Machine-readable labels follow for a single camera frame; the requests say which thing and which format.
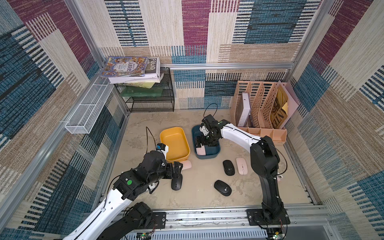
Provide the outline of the black mouse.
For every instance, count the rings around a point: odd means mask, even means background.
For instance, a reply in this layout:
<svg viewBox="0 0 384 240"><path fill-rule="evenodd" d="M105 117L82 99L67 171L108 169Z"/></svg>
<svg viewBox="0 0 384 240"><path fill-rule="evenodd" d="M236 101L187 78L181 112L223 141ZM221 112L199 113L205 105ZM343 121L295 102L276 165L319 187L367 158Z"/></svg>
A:
<svg viewBox="0 0 384 240"><path fill-rule="evenodd" d="M235 174L235 167L230 160L223 161L224 172L227 176L233 176Z"/></svg>
<svg viewBox="0 0 384 240"><path fill-rule="evenodd" d="M225 197L230 196L232 193L231 187L221 180L215 181L214 188Z"/></svg>
<svg viewBox="0 0 384 240"><path fill-rule="evenodd" d="M171 181L172 190L179 191L182 187L182 183L183 183L183 176L182 175L180 175L177 178L173 178Z"/></svg>

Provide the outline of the teal plastic bin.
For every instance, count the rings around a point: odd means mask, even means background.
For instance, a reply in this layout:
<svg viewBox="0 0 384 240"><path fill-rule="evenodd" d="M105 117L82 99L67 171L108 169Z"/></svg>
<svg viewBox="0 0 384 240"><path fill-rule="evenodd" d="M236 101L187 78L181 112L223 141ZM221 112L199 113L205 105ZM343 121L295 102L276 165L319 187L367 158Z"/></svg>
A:
<svg viewBox="0 0 384 240"><path fill-rule="evenodd" d="M221 146L218 145L217 147L208 147L205 146L206 149L206 155L205 156L198 156L196 153L196 136L200 134L200 125L195 125L192 128L192 137L193 137L193 144L194 144L194 152L198 159L206 160L206 159L213 159L218 156L218 154L221 151Z"/></svg>

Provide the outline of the pink mouse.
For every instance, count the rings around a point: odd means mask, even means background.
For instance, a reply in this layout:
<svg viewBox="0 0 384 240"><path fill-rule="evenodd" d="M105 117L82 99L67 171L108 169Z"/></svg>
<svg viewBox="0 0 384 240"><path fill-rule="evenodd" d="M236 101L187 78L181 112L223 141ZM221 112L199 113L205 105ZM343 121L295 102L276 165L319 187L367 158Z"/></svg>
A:
<svg viewBox="0 0 384 240"><path fill-rule="evenodd" d="M201 146L201 147L196 148L196 153L198 156L205 156L206 155L205 146Z"/></svg>
<svg viewBox="0 0 384 240"><path fill-rule="evenodd" d="M181 161L180 164L183 165L182 170L188 170L192 167L192 163L189 160Z"/></svg>
<svg viewBox="0 0 384 240"><path fill-rule="evenodd" d="M247 162L244 158L236 158L236 163L238 167L238 172L240 175L247 175L248 174L248 167Z"/></svg>

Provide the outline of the yellow plastic bin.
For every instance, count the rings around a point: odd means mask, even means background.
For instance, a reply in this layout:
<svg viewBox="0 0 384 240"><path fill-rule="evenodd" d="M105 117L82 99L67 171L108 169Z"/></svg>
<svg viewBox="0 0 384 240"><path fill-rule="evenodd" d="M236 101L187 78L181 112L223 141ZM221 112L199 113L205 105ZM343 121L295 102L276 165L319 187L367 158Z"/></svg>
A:
<svg viewBox="0 0 384 240"><path fill-rule="evenodd" d="M184 130L181 127L165 129L160 133L161 143L169 147L166 160L182 162L189 158L191 150Z"/></svg>

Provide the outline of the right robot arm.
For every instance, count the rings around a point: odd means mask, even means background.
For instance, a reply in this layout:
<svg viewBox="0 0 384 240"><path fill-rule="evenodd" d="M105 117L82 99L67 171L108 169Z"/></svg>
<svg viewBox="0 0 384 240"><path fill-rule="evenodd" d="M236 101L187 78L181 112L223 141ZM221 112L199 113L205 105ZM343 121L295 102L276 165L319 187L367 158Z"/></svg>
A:
<svg viewBox="0 0 384 240"><path fill-rule="evenodd" d="M247 210L251 226L287 226L291 223L278 187L280 157L273 140L251 135L227 120L217 121L212 115L203 118L200 125L203 134L198 142L204 146L216 146L220 139L230 140L250 153L252 170L259 176L263 192L261 209Z"/></svg>

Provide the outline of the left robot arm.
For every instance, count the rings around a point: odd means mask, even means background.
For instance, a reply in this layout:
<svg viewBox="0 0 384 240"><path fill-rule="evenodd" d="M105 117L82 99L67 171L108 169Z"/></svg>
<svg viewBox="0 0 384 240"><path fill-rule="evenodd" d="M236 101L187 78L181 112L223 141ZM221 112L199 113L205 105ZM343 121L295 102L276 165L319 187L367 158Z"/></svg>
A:
<svg viewBox="0 0 384 240"><path fill-rule="evenodd" d="M120 240L130 231L149 228L153 211L144 203L135 204L128 214L113 223L141 194L153 193L161 179L181 176L183 164L167 163L167 150L150 151L134 169L123 172L98 207L68 236L67 240Z"/></svg>

